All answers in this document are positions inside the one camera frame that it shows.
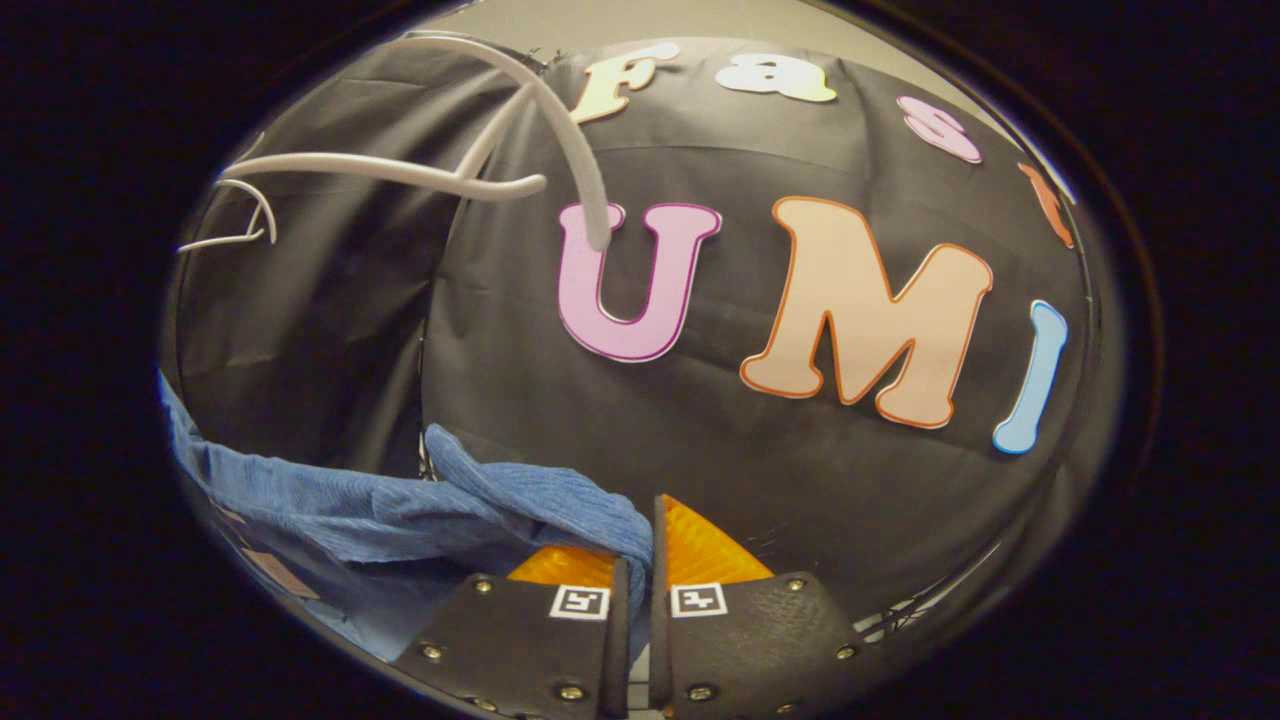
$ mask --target pink letter u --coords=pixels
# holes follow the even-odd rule
[[[609,228],[622,227],[622,208],[609,204]],[[680,337],[694,284],[698,249],[719,232],[721,217],[701,205],[654,205],[644,214],[657,236],[649,300],[634,320],[620,320],[600,305],[604,254],[586,242],[582,205],[561,211],[564,254],[561,256],[559,313],[573,340],[593,352],[621,363],[646,363],[671,350]]]

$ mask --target screw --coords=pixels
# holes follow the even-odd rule
[[[716,697],[716,688],[712,685],[694,685],[689,688],[686,694],[689,696],[689,700],[694,702],[705,702]]]
[[[577,702],[584,697],[586,697],[586,693],[582,692],[582,688],[577,685],[561,685],[561,689],[558,691],[557,694],[561,696],[561,700],[567,700],[570,702]]]

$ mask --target blue shirt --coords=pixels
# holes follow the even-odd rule
[[[461,579],[460,569],[507,574],[545,544],[626,557],[632,628],[643,632],[635,620],[643,620],[653,528],[630,500],[575,470],[480,464],[434,424],[424,443],[440,482],[301,465],[204,439],[163,374],[160,396],[174,454],[191,480],[319,585],[321,602],[305,601],[316,606],[316,619],[383,660],[399,655],[428,624]],[[421,562],[428,560],[442,562]],[[369,564],[398,574],[388,580]],[[635,635],[632,659],[644,644]]]

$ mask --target white plastic hanger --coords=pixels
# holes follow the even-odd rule
[[[448,172],[402,160],[343,152],[287,152],[282,155],[265,155],[252,160],[237,159],[236,163],[223,170],[214,186],[237,187],[248,192],[259,201],[259,208],[253,211],[248,229],[244,234],[239,236],[215,237],[192,242],[179,247],[178,251],[184,252],[211,245],[253,241],[262,234],[262,229],[253,231],[260,214],[266,215],[270,241],[275,243],[275,217],[271,214],[271,208],[266,197],[255,187],[239,179],[260,173],[344,173],[449,192],[472,200],[516,200],[539,192],[547,187],[547,177],[543,174],[531,174],[520,179],[503,182],[476,179],[481,165],[484,165],[493,149],[497,147],[498,141],[507,132],[516,113],[530,99],[538,104],[543,111],[543,117],[550,123],[561,150],[564,151],[564,158],[568,160],[570,172],[573,174],[573,184],[577,187],[579,200],[582,204],[585,214],[588,242],[598,251],[608,247],[611,234],[607,219],[608,200],[604,195],[604,181],[600,177],[600,168],[595,163],[595,155],[591,154],[586,136],[582,135],[577,123],[570,118],[564,104],[556,97],[550,87],[518,60],[472,40],[461,37],[406,37],[392,41],[388,45],[399,46],[410,44],[443,47],[484,60],[520,85],[516,94],[499,108],[498,113],[489,120],[489,124],[480,132],[471,147],[467,149],[457,169]],[[255,141],[253,147],[257,146],[259,141],[261,141],[261,136]],[[244,155],[252,152],[253,147],[250,147]]]

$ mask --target letter m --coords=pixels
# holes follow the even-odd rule
[[[791,269],[769,343],[742,361],[742,382],[783,397],[817,395],[823,378],[813,357],[829,327],[841,402],[861,400],[906,352],[876,409],[896,423],[946,425],[978,306],[992,287],[987,263],[938,245],[895,296],[870,227],[852,208],[783,197],[773,217],[791,233]]]

